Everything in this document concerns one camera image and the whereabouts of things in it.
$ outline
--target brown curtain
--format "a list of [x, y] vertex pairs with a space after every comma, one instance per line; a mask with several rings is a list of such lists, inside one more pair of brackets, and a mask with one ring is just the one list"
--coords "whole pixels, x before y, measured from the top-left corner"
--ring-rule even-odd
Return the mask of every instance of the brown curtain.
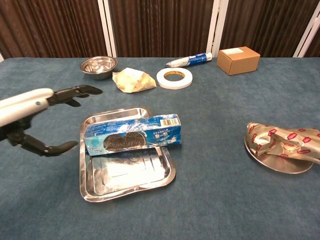
[[292, 57], [319, 0], [229, 0], [220, 49]]
[[206, 51], [214, 0], [109, 0], [120, 57]]
[[320, 28], [316, 32], [308, 50], [306, 51], [305, 57], [320, 57]]
[[0, 29], [4, 58], [107, 54], [96, 0], [0, 0]]

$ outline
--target red and gold wrapper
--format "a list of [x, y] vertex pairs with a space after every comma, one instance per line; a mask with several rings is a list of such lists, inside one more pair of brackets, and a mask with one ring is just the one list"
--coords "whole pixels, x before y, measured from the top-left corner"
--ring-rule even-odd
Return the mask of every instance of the red and gold wrapper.
[[280, 128], [249, 122], [245, 139], [258, 156], [271, 154], [320, 164], [320, 131], [315, 128]]

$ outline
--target metal plate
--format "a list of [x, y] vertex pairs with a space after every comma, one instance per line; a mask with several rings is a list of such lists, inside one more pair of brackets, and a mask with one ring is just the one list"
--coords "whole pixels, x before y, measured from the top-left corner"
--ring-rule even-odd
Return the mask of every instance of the metal plate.
[[244, 138], [244, 145], [251, 156], [262, 165], [285, 174], [301, 174], [308, 171], [314, 164], [312, 161], [299, 160], [288, 157], [281, 157], [272, 154], [261, 154], [260, 156], [254, 154], [248, 147], [246, 138]]
[[96, 123], [151, 116], [145, 107], [118, 109], [89, 116], [80, 133], [80, 192], [89, 202], [104, 202], [169, 184], [176, 168], [165, 147], [89, 156], [84, 135]]

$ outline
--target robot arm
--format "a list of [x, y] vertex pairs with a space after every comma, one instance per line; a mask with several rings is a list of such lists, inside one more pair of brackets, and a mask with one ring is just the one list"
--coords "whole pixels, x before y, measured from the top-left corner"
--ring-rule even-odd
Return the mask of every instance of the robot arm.
[[32, 118], [56, 104], [68, 104], [80, 107], [73, 97], [87, 98], [101, 94], [102, 90], [89, 85], [53, 91], [41, 88], [28, 91], [0, 101], [0, 141], [8, 139], [11, 145], [19, 145], [27, 151], [40, 156], [53, 157], [75, 147], [77, 141], [65, 142], [59, 146], [47, 146], [38, 139], [27, 135], [24, 130], [31, 127]]

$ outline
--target toothpaste tube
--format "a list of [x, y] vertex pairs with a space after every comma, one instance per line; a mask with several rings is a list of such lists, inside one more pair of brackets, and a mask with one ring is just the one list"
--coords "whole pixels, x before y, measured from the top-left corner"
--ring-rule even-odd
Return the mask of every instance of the toothpaste tube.
[[179, 68], [189, 65], [202, 64], [212, 60], [212, 53], [200, 53], [194, 56], [186, 56], [165, 64], [167, 68]]
[[181, 123], [168, 114], [92, 124], [84, 143], [90, 156], [180, 144]]

